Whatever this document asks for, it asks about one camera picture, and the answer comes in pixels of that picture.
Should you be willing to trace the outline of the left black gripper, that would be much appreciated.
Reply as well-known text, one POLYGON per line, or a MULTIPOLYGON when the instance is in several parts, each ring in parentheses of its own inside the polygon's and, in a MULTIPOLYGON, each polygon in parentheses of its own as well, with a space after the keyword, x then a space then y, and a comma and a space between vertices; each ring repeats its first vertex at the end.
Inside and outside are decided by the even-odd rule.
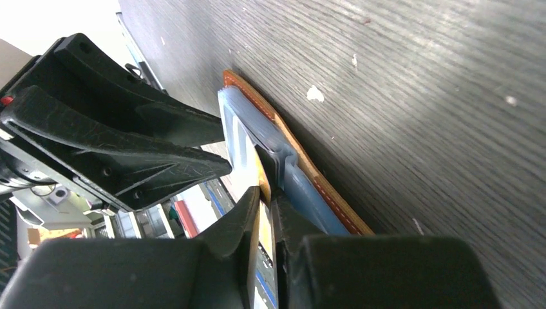
MULTIPOLYGON (((39 57, 17 74, 1 69, 10 77, 3 87, 39 57)), ((216 154, 110 128, 37 86, 14 99, 1 96, 1 205, 14 192, 61 183, 86 198, 139 211, 231 170, 216 154)), ((34 196, 56 197, 46 191, 34 196)))

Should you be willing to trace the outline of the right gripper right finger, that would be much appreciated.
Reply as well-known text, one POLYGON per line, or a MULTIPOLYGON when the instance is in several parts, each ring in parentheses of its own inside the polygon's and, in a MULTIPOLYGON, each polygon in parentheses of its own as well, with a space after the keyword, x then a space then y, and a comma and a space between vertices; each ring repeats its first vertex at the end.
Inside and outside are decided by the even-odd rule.
POLYGON ((280 308, 498 308, 477 255, 436 236, 332 236, 271 199, 280 308))

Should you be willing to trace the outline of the brown leather card holder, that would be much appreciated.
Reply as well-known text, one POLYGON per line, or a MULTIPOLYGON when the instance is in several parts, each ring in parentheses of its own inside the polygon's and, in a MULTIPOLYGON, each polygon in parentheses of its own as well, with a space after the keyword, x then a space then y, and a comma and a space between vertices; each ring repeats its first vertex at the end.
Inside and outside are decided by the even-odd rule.
POLYGON ((267 201, 281 189, 295 211, 326 234, 372 235, 272 105, 232 70, 223 71, 222 81, 218 103, 236 179, 261 185, 267 201))

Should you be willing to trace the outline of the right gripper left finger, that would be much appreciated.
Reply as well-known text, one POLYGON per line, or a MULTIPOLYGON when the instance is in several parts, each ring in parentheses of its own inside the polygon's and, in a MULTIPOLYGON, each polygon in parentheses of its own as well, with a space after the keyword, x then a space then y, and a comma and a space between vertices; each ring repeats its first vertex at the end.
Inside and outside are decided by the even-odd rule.
POLYGON ((260 189, 191 239, 51 239, 2 308, 252 308, 260 189))

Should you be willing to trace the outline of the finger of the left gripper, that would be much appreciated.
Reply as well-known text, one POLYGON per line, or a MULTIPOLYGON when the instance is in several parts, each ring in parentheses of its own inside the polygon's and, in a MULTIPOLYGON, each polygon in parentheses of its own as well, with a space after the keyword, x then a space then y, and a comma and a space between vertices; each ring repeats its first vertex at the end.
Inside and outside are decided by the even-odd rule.
POLYGON ((26 85, 113 129, 194 147, 224 139, 221 119, 133 76, 83 33, 62 37, 26 72, 26 85))

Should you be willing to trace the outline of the orange credit card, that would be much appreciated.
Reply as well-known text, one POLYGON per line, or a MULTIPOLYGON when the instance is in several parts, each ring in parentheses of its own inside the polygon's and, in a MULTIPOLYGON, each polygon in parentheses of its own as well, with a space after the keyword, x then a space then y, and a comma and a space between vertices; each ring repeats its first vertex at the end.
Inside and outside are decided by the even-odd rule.
POLYGON ((269 204, 271 199, 271 187, 266 174, 263 160, 266 152, 258 145, 254 146, 254 163, 250 166, 256 172, 258 185, 261 190, 259 205, 259 243, 256 278, 258 280, 261 301, 255 301, 258 308, 278 308, 276 297, 275 269, 273 262, 272 232, 269 220, 269 204))

